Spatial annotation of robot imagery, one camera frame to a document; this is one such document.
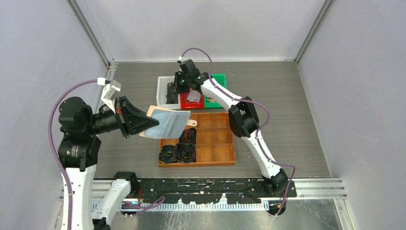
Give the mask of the white card in red bin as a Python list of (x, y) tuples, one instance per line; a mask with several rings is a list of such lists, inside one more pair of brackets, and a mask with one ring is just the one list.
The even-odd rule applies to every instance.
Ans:
[(190, 89), (187, 100), (191, 103), (200, 103), (202, 94), (198, 91)]

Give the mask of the wooden compartment tray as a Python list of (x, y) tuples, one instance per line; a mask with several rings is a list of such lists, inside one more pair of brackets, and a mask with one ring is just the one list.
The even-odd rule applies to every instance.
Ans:
[[(174, 168), (235, 165), (234, 135), (230, 129), (228, 113), (191, 113), (190, 119), (197, 122), (197, 125), (193, 127), (197, 130), (196, 161), (167, 164), (158, 161), (158, 166), (161, 168)], [(175, 146), (178, 143), (179, 138), (161, 139), (159, 152), (163, 145)]]

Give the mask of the aluminium front rail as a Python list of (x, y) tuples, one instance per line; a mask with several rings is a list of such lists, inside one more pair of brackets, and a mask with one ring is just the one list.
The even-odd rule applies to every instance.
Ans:
[(266, 210), (281, 215), (293, 200), (343, 200), (347, 194), (339, 179), (292, 180), (287, 192), (270, 195), (264, 180), (248, 178), (144, 178), (141, 190), (124, 198), (118, 208), (125, 216), (145, 211)]

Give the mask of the red plastic bin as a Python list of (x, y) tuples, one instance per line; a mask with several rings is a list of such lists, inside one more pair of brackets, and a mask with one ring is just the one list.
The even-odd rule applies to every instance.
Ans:
[(180, 107), (181, 109), (204, 109), (204, 95), (200, 94), (199, 102), (191, 102), (187, 99), (189, 93), (180, 94)]

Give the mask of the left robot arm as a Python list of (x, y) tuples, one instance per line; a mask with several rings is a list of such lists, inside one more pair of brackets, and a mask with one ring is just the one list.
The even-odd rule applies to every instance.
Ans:
[(134, 172), (117, 172), (109, 191), (92, 209), (93, 179), (101, 146), (99, 134), (120, 130), (129, 137), (158, 126), (158, 120), (119, 97), (114, 109), (102, 106), (95, 114), (79, 97), (64, 100), (59, 106), (59, 123), (64, 134), (58, 147), (64, 169), (64, 230), (109, 230), (123, 200), (138, 195), (140, 185)]

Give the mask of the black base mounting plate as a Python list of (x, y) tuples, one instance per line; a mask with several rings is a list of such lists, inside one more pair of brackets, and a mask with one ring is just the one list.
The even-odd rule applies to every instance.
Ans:
[(152, 203), (164, 197), (165, 204), (217, 204), (225, 196), (227, 204), (256, 204), (263, 198), (296, 197), (296, 190), (284, 186), (272, 191), (271, 186), (260, 178), (141, 178), (139, 189), (127, 198), (140, 198), (142, 203)]

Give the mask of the white plastic bin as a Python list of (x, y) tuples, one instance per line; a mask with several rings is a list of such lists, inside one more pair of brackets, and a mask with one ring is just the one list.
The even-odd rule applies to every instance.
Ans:
[(160, 76), (157, 81), (157, 94), (156, 103), (158, 107), (167, 108), (171, 110), (180, 110), (180, 95), (178, 94), (178, 103), (167, 104), (167, 86), (173, 83), (175, 76)]

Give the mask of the large rolled black belt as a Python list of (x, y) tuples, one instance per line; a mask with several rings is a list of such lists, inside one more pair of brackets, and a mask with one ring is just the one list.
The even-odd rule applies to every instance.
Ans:
[(193, 143), (178, 143), (175, 145), (175, 160), (180, 163), (196, 161), (196, 146)]

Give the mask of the rolled belt bottom left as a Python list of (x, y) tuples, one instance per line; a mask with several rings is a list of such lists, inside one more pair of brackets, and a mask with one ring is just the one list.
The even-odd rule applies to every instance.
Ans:
[(160, 163), (176, 163), (175, 158), (175, 146), (174, 145), (163, 145), (160, 148), (158, 160)]

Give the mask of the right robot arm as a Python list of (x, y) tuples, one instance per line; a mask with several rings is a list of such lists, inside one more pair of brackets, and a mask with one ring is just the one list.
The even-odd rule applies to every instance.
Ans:
[(230, 129), (252, 152), (259, 165), (267, 193), (273, 197), (285, 195), (291, 185), (291, 179), (283, 166), (272, 156), (262, 137), (262, 127), (255, 108), (256, 102), (248, 96), (241, 97), (230, 92), (212, 75), (201, 72), (191, 59), (179, 58), (177, 63), (179, 70), (175, 72), (176, 82), (183, 88), (213, 98), (228, 111)]

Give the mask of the rolled black belt middle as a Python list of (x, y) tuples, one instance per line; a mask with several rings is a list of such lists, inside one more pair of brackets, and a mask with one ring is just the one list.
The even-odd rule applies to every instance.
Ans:
[(185, 129), (179, 137), (180, 143), (196, 144), (197, 130), (195, 128)]

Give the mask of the green plastic bin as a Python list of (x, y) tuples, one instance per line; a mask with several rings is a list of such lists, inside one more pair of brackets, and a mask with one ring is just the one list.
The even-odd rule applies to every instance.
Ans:
[[(212, 78), (222, 87), (227, 88), (226, 75), (225, 74), (213, 74)], [(204, 108), (205, 109), (216, 109), (222, 108), (222, 106), (213, 98), (209, 96), (204, 96)]]

